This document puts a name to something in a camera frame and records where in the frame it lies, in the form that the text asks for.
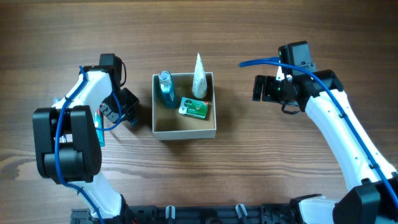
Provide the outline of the white cream tube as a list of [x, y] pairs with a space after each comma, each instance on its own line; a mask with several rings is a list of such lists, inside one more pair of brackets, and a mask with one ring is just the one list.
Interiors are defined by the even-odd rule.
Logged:
[[197, 53], [197, 61], [195, 64], [195, 71], [193, 75], [192, 93], [195, 98], [202, 99], [207, 94], [207, 79], [206, 73], [201, 60], [200, 54]]

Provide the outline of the blue mouthwash bottle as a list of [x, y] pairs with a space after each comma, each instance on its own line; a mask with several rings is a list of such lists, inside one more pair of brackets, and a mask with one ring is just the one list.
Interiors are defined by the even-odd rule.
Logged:
[[159, 74], [159, 86], [165, 106], [168, 108], [175, 108], [175, 88], [171, 73], [169, 71], [161, 71], [161, 73]]

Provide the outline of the green soap box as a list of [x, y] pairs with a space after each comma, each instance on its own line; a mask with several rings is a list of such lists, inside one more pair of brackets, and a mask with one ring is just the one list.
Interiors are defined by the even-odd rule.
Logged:
[[178, 109], [180, 115], [191, 118], [205, 119], [208, 112], [208, 102], [182, 97]]

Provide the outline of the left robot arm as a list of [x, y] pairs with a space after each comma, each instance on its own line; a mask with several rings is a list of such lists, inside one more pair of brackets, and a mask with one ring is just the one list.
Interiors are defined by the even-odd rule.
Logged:
[[45, 179], [73, 190], [88, 207], [93, 223], [135, 223], [124, 197], [104, 174], [95, 126], [100, 111], [117, 127], [136, 124], [139, 100], [124, 84], [126, 66], [115, 54], [101, 54], [99, 64], [80, 67], [75, 86], [58, 102], [34, 111], [37, 170]]

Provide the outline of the small toothpaste tube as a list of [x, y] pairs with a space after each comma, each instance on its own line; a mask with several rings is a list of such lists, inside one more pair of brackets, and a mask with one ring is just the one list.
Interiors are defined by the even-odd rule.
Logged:
[[98, 136], [98, 141], [101, 147], [105, 146], [105, 141], [104, 141], [104, 131], [102, 131], [103, 129], [103, 114], [102, 112], [97, 109], [95, 116], [94, 116], [94, 123], [95, 123], [95, 128], [96, 128], [96, 133]]

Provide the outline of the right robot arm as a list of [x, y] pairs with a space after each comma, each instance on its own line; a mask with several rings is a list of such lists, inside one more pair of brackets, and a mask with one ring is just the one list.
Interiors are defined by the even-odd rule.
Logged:
[[347, 194], [290, 201], [280, 214], [287, 223], [397, 223], [397, 170], [376, 149], [354, 115], [343, 85], [331, 70], [258, 75], [253, 99], [294, 105], [323, 134], [341, 168]]

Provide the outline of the blue disposable razor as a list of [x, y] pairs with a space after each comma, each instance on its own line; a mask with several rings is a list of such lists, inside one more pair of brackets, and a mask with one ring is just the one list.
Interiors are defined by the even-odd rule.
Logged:
[[139, 121], [139, 116], [134, 117], [133, 119], [129, 120], [129, 124], [134, 126]]

